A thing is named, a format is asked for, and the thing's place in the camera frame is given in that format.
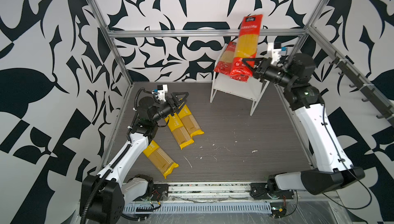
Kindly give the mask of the red spaghetti bag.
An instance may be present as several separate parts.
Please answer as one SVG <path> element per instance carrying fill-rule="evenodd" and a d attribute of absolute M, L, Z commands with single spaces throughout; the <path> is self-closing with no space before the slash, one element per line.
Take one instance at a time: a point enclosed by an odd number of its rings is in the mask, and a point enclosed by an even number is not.
<path fill-rule="evenodd" d="M 263 17 L 263 14 L 256 14 L 243 18 L 235 54 L 241 53 L 245 55 L 253 55 L 254 53 L 257 53 Z"/>
<path fill-rule="evenodd" d="M 229 75 L 231 73 L 236 45 L 236 42 L 229 42 L 218 63 L 216 64 L 214 72 L 222 73 L 224 75 Z"/>
<path fill-rule="evenodd" d="M 256 53 L 254 53 L 253 55 L 236 53 L 229 77 L 237 81 L 247 82 L 250 76 L 246 73 L 245 67 L 246 66 L 254 67 L 254 63 L 253 62 L 243 63 L 242 59 L 255 58 L 255 56 Z"/>

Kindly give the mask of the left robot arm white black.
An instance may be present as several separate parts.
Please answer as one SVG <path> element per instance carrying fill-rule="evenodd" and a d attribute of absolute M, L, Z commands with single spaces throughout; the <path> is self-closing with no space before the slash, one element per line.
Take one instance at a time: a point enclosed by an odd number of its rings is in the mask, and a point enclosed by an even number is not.
<path fill-rule="evenodd" d="M 146 92 L 147 96 L 139 98 L 142 92 Z M 134 99 L 135 114 L 124 146 L 97 175 L 88 175 L 83 180 L 79 210 L 82 224 L 88 220 L 115 224 L 124 216 L 126 204 L 150 196 L 153 191 L 152 178 L 137 175 L 126 184 L 124 180 L 138 157 L 153 142 L 160 128 L 159 121 L 181 111 L 188 96 L 188 92 L 172 92 L 167 96 L 158 90 L 138 90 Z"/>

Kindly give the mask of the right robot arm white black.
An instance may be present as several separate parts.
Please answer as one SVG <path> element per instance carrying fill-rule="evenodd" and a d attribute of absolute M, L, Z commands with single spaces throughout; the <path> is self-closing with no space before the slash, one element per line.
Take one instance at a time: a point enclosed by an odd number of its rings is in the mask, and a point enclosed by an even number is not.
<path fill-rule="evenodd" d="M 316 160 L 314 169 L 271 175 L 267 192 L 307 191 L 318 195 L 345 188 L 365 177 L 343 151 L 326 114 L 320 91 L 309 81 L 315 72 L 314 59 L 297 53 L 286 70 L 271 64 L 270 58 L 245 58 L 243 64 L 258 80 L 283 87 L 283 95 L 303 126 Z"/>

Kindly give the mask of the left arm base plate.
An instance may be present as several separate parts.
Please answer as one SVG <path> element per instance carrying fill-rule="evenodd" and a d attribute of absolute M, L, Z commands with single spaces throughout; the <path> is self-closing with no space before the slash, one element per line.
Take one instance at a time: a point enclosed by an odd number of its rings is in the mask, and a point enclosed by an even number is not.
<path fill-rule="evenodd" d="M 148 187 L 143 196 L 137 197 L 135 201 L 151 200 L 160 201 L 168 196 L 169 184 L 153 184 Z"/>

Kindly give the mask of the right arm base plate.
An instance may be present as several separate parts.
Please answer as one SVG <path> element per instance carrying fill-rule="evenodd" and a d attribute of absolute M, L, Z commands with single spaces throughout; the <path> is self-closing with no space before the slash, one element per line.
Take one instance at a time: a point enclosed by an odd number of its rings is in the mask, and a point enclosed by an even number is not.
<path fill-rule="evenodd" d="M 275 190 L 269 183 L 251 183 L 250 196 L 255 200 L 294 199 L 295 193 L 291 190 Z"/>

